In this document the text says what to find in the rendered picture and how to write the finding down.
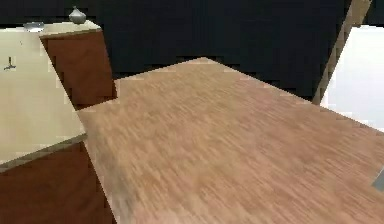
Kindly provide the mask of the grey round vase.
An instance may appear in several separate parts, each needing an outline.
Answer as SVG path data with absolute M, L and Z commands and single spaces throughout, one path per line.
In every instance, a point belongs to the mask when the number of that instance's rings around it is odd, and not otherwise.
M 69 14 L 69 19 L 74 24 L 84 24 L 86 21 L 86 15 L 74 6 L 72 12 Z

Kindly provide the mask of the brown cabinet with cream worktop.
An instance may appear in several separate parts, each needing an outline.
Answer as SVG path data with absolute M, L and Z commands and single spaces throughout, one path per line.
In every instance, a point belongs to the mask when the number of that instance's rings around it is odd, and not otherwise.
M 0 29 L 0 224 L 117 224 L 41 38 Z

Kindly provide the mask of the silver bowl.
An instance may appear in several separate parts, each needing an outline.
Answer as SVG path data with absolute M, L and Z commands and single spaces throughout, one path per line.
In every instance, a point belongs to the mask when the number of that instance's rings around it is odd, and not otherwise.
M 23 25 L 23 27 L 28 32 L 41 32 L 44 30 L 44 23 L 43 22 L 27 22 Z

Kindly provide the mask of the grey object at edge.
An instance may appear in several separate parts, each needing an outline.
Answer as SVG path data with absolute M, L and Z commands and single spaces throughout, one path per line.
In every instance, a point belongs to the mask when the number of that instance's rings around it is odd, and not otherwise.
M 372 183 L 372 186 L 379 191 L 384 191 L 384 167 L 376 176 L 374 182 Z

